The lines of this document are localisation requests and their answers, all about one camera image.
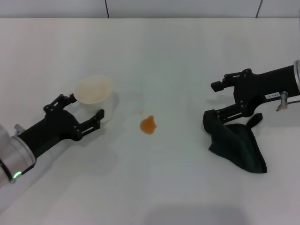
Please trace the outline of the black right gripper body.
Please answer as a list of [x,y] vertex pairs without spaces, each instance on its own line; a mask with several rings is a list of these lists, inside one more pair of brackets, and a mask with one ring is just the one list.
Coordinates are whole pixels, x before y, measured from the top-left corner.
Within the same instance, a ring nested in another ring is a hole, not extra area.
[[233,96],[244,117],[251,116],[255,109],[270,101],[280,99],[274,94],[287,92],[289,97],[297,95],[294,66],[288,66],[260,75],[244,75],[235,85]]

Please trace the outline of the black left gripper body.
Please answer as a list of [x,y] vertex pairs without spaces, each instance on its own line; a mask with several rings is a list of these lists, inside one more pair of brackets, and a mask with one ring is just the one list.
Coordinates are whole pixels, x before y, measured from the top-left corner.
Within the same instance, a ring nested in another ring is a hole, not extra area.
[[62,140],[79,140],[79,122],[66,110],[48,111],[45,117],[18,135],[35,157],[39,157]]

